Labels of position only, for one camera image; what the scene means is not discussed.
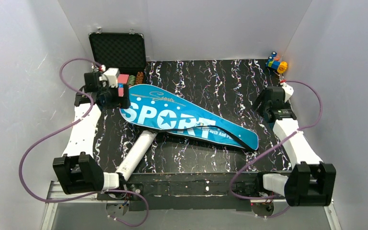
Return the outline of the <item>blue racket bag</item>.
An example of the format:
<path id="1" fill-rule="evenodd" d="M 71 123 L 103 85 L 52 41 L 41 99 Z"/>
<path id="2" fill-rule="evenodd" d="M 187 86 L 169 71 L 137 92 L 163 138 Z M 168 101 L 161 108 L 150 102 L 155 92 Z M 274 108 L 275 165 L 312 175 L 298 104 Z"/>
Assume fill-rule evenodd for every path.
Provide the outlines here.
<path id="1" fill-rule="evenodd" d="M 259 148 L 258 135 L 162 88 L 129 88 L 130 107 L 121 109 L 129 123 L 247 151 Z"/>

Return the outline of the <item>white shuttlecock tube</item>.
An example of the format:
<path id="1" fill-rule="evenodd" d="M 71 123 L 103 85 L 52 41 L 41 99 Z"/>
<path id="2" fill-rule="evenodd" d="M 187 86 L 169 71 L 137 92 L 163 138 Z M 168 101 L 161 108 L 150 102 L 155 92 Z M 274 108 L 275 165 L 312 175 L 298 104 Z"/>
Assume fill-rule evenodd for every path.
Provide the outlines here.
<path id="1" fill-rule="evenodd" d="M 155 132 L 147 130 L 141 132 L 138 139 L 133 144 L 132 148 L 129 150 L 128 154 L 116 170 L 116 173 L 119 175 L 119 179 L 121 181 L 123 180 L 127 182 L 129 180 L 130 176 L 137 168 L 145 153 L 152 145 L 156 136 L 157 133 Z"/>

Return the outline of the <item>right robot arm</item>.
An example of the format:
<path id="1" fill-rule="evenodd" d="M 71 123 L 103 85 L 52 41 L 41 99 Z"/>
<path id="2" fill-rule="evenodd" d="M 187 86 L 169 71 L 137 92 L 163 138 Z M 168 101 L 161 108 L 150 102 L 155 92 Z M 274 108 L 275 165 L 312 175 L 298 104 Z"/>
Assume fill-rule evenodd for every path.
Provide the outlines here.
<path id="1" fill-rule="evenodd" d="M 294 90 L 288 85 L 263 89 L 253 110 L 261 115 L 283 143 L 292 166 L 290 175 L 260 172 L 255 180 L 258 192 L 283 196 L 292 206 L 328 206 L 332 201 L 336 169 L 313 151 L 299 130 L 289 99 Z"/>

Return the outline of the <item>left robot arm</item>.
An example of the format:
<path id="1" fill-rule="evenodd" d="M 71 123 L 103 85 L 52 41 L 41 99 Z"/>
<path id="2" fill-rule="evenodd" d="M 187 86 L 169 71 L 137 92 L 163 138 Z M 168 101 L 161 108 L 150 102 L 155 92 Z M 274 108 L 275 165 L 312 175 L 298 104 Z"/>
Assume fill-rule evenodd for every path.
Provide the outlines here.
<path id="1" fill-rule="evenodd" d="M 118 68 L 87 72 L 85 84 L 76 91 L 74 122 L 68 144 L 61 157 L 54 158 L 53 169 L 64 193 L 79 194 L 117 189 L 121 176 L 106 173 L 93 155 L 96 126 L 103 108 L 128 108 L 129 87 L 120 80 Z"/>

